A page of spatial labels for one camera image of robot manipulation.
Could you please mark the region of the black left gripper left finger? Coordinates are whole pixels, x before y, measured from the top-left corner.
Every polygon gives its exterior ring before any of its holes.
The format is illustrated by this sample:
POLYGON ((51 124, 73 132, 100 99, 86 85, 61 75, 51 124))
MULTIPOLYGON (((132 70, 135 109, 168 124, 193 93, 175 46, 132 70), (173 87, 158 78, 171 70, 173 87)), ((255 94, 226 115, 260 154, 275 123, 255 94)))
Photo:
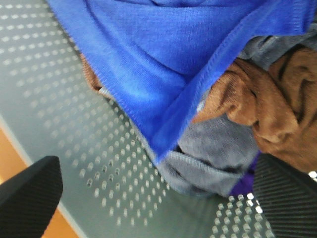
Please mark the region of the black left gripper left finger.
POLYGON ((0 186, 0 236, 40 238, 63 192, 60 161, 45 156, 0 186))

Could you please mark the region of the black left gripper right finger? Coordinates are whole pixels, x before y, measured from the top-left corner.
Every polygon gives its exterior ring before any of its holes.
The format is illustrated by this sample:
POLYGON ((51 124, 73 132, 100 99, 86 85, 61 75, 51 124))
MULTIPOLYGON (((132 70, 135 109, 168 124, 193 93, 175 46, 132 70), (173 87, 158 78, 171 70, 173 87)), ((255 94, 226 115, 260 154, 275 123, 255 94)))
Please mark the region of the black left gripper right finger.
POLYGON ((277 238, 317 236, 317 183, 271 154, 260 154, 253 191, 277 238))

